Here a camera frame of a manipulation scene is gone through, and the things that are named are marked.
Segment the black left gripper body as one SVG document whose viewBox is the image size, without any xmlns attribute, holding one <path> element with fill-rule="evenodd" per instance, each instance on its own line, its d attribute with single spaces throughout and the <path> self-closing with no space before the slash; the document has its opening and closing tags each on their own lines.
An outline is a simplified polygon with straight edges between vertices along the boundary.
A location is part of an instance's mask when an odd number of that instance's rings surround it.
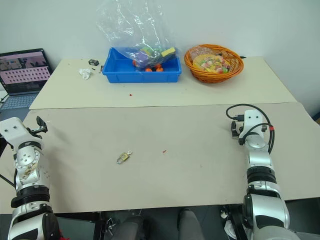
<svg viewBox="0 0 320 240">
<path fill-rule="evenodd" d="M 32 136 L 34 136 L 34 137 L 36 137 L 36 138 L 42 139 L 42 136 L 41 136 L 41 135 L 38 135 L 38 133 L 43 132 L 43 127 L 42 127 L 42 126 L 36 128 L 36 129 L 31 129 L 31 128 L 27 127 L 26 130 L 27 130 Z"/>
</svg>

